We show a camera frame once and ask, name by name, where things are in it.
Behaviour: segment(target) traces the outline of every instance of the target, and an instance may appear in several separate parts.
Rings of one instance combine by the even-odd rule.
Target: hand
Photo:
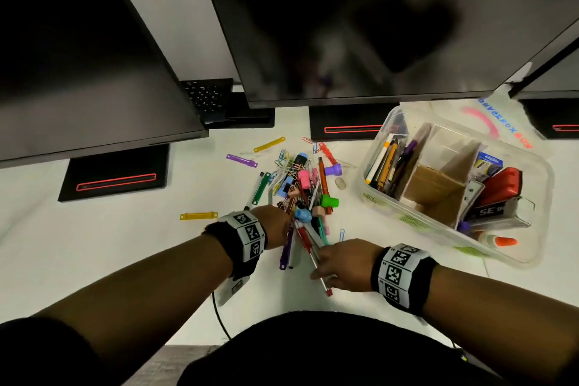
[[[351,292],[371,292],[370,276],[384,248],[363,239],[349,239],[320,249],[320,264],[310,278],[335,275],[326,284]]]
[[[275,249],[287,243],[291,217],[282,209],[267,205],[250,210],[255,215],[267,234],[267,248]]]

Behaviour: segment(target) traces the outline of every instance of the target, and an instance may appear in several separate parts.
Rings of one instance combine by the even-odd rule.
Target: forearm
[[[552,382],[578,348],[579,309],[441,265],[423,312],[429,324],[511,378]]]
[[[90,342],[118,382],[146,362],[232,272],[212,236],[129,265],[36,316],[58,319]]]

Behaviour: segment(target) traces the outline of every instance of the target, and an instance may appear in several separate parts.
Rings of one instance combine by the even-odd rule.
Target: monitor
[[[576,0],[212,0],[251,107],[488,96]]]
[[[0,36],[0,167],[208,134],[130,0],[2,0]]]

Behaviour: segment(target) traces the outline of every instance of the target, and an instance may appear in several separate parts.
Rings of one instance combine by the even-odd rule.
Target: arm
[[[372,291],[380,246],[361,239],[320,250],[312,278],[354,292]],[[579,308],[496,280],[438,265],[424,319],[490,368],[512,380],[555,382],[576,356]]]
[[[268,249],[286,241],[289,216],[257,207]],[[129,265],[35,314],[57,319],[88,340],[113,382],[121,384],[191,317],[232,272],[212,236],[201,235]]]

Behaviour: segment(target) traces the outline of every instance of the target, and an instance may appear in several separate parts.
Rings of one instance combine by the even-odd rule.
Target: gray carpet
[[[163,346],[124,386],[175,386],[193,360],[205,357],[218,346]]]

